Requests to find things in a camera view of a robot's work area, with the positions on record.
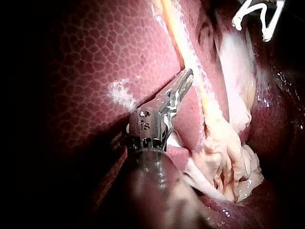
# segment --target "wet tissue surface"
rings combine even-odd
[[[180,177],[168,202],[196,216],[179,226],[299,227],[305,25],[283,13],[273,40],[263,43],[257,18],[247,17],[242,31],[231,26],[238,7],[234,0],[7,6],[12,15],[2,49],[12,224],[141,228],[139,222],[158,222],[157,213],[141,213],[139,220],[129,209],[137,189],[126,188],[125,180],[141,172],[132,172],[126,149],[113,142],[135,108],[191,67],[196,82],[175,120],[180,145],[168,144],[179,171],[168,172]],[[222,133],[235,138],[219,135],[216,127],[224,126]]]

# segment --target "white clip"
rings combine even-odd
[[[261,3],[255,4],[253,6],[250,6],[252,1],[253,0],[246,0],[243,3],[243,5],[240,7],[238,12],[234,15],[234,17],[232,19],[232,26],[235,27],[237,30],[241,31],[242,30],[241,23],[242,23],[243,17],[255,10],[262,9],[260,19],[262,22],[263,41],[268,42],[271,40],[271,38],[273,36],[277,22],[283,11],[285,0],[277,0],[275,13],[274,13],[268,27],[266,26],[266,21],[265,21],[267,5],[265,3],[261,2]]]

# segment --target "surgical clip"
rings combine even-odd
[[[278,23],[278,20],[281,16],[281,13],[283,11],[284,5],[285,5],[285,0],[277,0],[276,1],[276,10],[275,13],[272,17],[272,19],[270,20],[270,23],[268,25],[268,27],[266,26],[266,12],[267,12],[267,4],[266,3],[262,3],[263,0],[245,0],[244,3],[241,5],[241,7],[239,8],[239,10],[237,11],[237,13],[234,15],[233,19],[232,19],[232,26],[235,27],[237,30],[241,31],[242,30],[242,20],[243,17],[255,10],[259,10],[261,9],[261,14],[260,14],[260,20],[262,22],[262,32],[263,32],[263,41],[264,42],[268,42],[271,40],[276,25]]]
[[[173,119],[193,83],[193,71],[182,70],[151,101],[136,109],[129,119],[129,151],[154,147],[165,150],[173,131]]]

